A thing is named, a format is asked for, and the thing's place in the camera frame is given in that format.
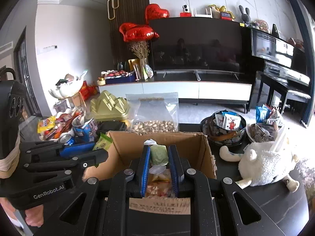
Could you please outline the person's left hand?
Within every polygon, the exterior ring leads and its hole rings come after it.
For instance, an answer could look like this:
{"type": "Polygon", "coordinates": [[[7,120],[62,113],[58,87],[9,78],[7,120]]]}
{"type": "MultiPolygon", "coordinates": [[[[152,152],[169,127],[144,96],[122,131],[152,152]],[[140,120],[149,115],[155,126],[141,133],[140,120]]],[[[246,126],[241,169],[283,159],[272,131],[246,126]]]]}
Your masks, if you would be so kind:
{"type": "MultiPolygon", "coordinates": [[[[14,212],[16,209],[11,205],[11,203],[7,200],[7,198],[1,198],[1,206],[3,210],[5,211],[7,217],[10,219],[10,221],[18,226],[23,228],[22,224],[18,221],[16,218],[14,212]]],[[[33,227],[41,227],[44,223],[44,206],[40,205],[31,209],[28,209],[25,211],[25,222],[28,226],[33,226],[33,227]]]]}

